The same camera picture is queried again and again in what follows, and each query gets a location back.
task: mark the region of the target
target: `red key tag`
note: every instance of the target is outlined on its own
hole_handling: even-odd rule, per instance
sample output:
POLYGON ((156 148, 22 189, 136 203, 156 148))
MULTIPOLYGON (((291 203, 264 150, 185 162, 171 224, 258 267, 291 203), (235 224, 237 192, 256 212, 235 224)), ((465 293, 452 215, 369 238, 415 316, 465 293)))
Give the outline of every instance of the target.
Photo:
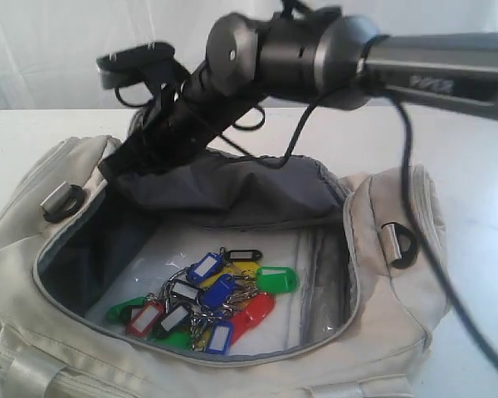
POLYGON ((229 322, 234 327, 231 345, 247 330, 258 326, 274 307, 275 299, 273 296, 267 293, 257 294, 241 312, 229 319, 229 322))
POLYGON ((160 303, 147 303, 127 325, 125 332, 136 337, 146 337, 155 321, 164 313, 164 306, 160 303))

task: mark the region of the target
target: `white wall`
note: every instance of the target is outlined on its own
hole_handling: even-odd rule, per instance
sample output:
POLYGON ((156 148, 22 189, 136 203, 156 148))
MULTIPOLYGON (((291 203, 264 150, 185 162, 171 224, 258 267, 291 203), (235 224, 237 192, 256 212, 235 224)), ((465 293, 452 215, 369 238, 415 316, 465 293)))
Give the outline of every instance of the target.
MULTIPOLYGON (((308 1, 341 4, 390 34, 498 30, 498 0, 308 1)), ((0 109, 114 108, 95 58, 152 40, 171 42, 192 69, 213 22, 231 11, 268 18, 279 0, 0 0, 0 109)), ((145 90, 126 98, 139 101, 145 90)))

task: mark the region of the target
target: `white background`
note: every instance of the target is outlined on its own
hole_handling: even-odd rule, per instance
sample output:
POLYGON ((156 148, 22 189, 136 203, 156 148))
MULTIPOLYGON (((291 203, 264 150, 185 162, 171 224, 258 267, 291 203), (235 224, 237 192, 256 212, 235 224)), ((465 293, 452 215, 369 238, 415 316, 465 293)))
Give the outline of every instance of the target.
MULTIPOLYGON (((392 35, 498 31, 498 0, 311 0, 364 14, 392 35)), ((115 108, 98 56, 168 41, 192 70, 208 33, 232 11, 269 19, 279 0, 0 0, 0 109, 115 108)), ((139 87, 129 101, 147 98, 139 87)))
MULTIPOLYGON (((447 222, 449 273, 498 348, 498 122, 408 108, 416 130, 414 159, 427 166, 437 184, 447 222)), ((268 109, 262 130, 228 135, 255 153, 278 155, 301 111, 268 109)), ((50 146, 71 135, 123 138, 130 115, 128 110, 0 111, 0 209, 23 173, 50 146)), ((322 160, 338 176, 379 172, 399 164, 402 136, 401 121, 390 107, 349 113, 317 109, 295 152, 322 160)), ((454 313, 436 329, 432 350, 413 382, 417 397, 498 398, 498 375, 454 313)))

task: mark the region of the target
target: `beige bag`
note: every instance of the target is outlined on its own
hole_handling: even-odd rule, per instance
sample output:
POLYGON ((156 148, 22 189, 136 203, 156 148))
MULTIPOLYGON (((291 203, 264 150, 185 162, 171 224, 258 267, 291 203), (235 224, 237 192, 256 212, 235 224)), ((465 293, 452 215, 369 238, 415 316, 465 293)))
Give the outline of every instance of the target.
MULTIPOLYGON (((397 169, 352 184, 309 158, 268 171, 211 151, 169 175, 108 187, 96 165, 117 145, 110 137, 59 144, 0 215, 2 396, 412 396, 408 374, 448 303, 408 229, 397 169), (242 234, 277 259, 274 248, 290 248, 300 288, 274 309, 287 315, 286 328, 262 329, 268 338, 257 335, 252 355, 214 356, 94 322, 93 308, 157 233, 159 250, 188 236, 202 250, 242 234), (283 348, 264 352, 273 338, 283 348)), ((412 190, 417 219, 445 259, 423 167, 413 169, 412 190)))

